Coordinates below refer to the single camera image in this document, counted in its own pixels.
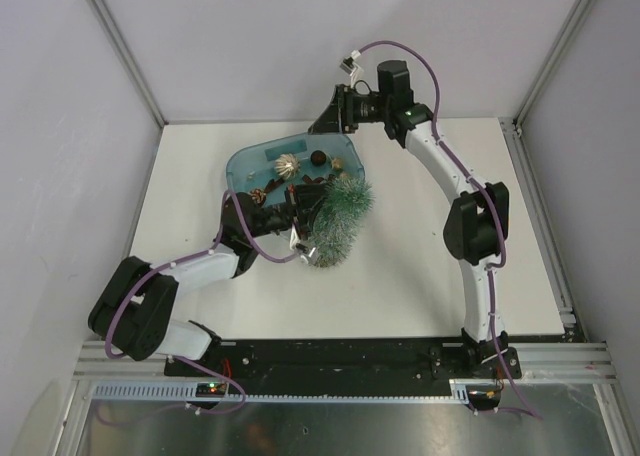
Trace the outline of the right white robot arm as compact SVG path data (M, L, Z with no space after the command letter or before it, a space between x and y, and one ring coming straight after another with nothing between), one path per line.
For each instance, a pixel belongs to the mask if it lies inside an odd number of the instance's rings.
M484 377L502 364L508 335L497 314L495 271L506 263L510 195L503 183L477 179L440 135L436 113L418 103L406 62L377 67L378 88L357 91L361 71L354 56L342 69L350 82L336 86L331 102L310 126L312 134L352 134L364 123L380 123L388 138L413 155L431 174L450 209L443 229L445 246L459 263L464 289L463 369Z

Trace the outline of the small frosted christmas tree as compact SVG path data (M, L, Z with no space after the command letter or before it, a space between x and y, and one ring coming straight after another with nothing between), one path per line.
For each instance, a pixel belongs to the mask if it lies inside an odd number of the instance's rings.
M317 250L313 265L327 269L346 261L374 204L371 184L360 177L338 177L323 185L324 197L310 242Z

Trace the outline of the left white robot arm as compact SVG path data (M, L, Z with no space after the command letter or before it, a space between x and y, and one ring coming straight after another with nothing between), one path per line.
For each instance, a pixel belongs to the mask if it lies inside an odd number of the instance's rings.
M277 264L312 261L317 251L305 242L327 190L325 183L289 185L283 201L270 206L248 193L225 191L212 244L161 264L123 259L89 314L89 329L104 339L111 359L142 361L159 354L185 359L199 375L214 373L221 363L214 332L174 319L176 301L243 275L258 257Z

